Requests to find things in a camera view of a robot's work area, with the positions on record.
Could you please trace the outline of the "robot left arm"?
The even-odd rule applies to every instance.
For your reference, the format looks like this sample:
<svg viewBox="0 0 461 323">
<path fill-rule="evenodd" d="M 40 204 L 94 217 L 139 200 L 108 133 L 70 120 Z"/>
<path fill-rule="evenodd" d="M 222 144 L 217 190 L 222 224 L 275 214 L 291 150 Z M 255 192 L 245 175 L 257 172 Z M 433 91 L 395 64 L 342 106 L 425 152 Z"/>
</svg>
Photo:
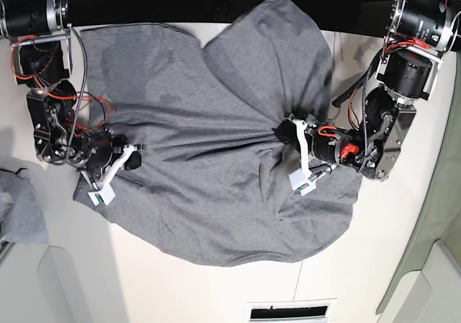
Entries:
<svg viewBox="0 0 461 323">
<path fill-rule="evenodd" d="M 390 174 L 416 116 L 418 99 L 434 91 L 444 55 L 460 37 L 459 0 L 394 0 L 382 48 L 364 74 L 333 102 L 352 103 L 362 93 L 362 116 L 347 107 L 350 127 L 339 128 L 313 115 L 289 113 L 276 137 L 300 152 L 304 185 L 337 167 L 350 167 L 370 180 Z"/>
</svg>

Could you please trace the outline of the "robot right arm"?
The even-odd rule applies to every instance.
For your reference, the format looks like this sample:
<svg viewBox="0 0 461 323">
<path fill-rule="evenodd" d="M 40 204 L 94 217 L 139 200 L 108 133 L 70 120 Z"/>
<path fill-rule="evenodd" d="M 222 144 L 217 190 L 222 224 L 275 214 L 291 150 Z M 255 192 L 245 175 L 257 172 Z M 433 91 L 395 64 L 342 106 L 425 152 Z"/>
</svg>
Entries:
<svg viewBox="0 0 461 323">
<path fill-rule="evenodd" d="M 103 191 L 119 170 L 141 166 L 141 146 L 109 129 L 111 104 L 69 81 L 71 40 L 68 0 L 1 0 L 1 38 L 12 46 L 10 69 L 29 88 L 27 107 L 39 160 L 68 164 L 90 188 Z"/>
</svg>

